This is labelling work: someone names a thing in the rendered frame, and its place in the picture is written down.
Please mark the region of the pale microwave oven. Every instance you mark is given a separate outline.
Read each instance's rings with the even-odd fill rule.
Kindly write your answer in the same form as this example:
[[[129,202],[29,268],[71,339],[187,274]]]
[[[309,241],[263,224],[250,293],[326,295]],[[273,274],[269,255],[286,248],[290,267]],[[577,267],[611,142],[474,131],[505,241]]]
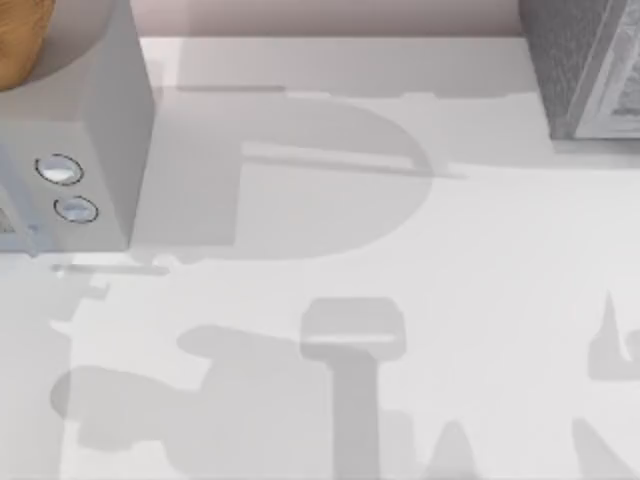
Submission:
[[[33,71],[0,91],[0,253],[110,252],[128,245],[155,117],[131,0],[56,0]],[[52,154],[84,169],[59,186],[35,171]],[[53,202],[82,196],[89,224],[61,219]]]

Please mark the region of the small microwave knob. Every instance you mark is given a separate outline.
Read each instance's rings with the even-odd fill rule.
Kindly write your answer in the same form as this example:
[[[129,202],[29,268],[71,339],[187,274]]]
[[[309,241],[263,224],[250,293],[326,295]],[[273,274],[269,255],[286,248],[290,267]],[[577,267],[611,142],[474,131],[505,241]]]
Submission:
[[[61,219],[73,224],[89,224],[99,216],[96,204],[82,196],[56,199],[53,208]]]

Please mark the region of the large microwave knob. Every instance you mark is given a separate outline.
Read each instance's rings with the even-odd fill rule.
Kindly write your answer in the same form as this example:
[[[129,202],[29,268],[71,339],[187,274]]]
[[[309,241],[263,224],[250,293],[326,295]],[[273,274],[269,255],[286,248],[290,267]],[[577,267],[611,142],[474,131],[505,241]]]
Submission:
[[[63,154],[37,158],[34,168],[44,180],[59,186],[77,184],[84,177],[83,167],[72,157]]]

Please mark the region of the grey cabinet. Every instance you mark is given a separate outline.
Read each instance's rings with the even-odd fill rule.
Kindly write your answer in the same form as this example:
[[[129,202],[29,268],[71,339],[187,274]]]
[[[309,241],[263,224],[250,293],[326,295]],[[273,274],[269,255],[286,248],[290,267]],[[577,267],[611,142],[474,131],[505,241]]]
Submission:
[[[554,140],[640,140],[640,0],[518,0]]]

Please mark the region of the brown wooden bowl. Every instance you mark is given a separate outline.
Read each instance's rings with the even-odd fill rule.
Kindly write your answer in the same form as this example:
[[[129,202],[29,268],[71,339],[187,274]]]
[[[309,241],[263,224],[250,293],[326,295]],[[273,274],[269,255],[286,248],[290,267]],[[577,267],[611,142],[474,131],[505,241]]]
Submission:
[[[0,0],[0,91],[20,86],[44,44],[56,0]]]

